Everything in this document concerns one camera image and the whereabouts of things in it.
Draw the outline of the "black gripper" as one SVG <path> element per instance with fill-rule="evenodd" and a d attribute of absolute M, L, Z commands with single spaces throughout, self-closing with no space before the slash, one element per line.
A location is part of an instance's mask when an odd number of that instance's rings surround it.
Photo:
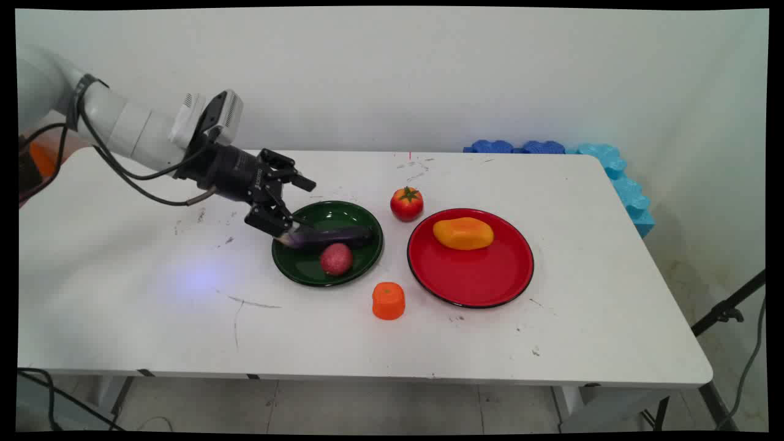
<path fill-rule="evenodd" d="M 254 155 L 233 145 L 201 142 L 189 148 L 186 159 L 175 171 L 175 178 L 191 179 L 202 190 L 214 189 L 216 195 L 248 203 L 244 223 L 272 237 L 288 233 L 294 220 L 282 190 L 265 189 L 265 185 L 277 181 L 305 192 L 317 186 L 297 170 L 292 158 L 270 149 Z"/>

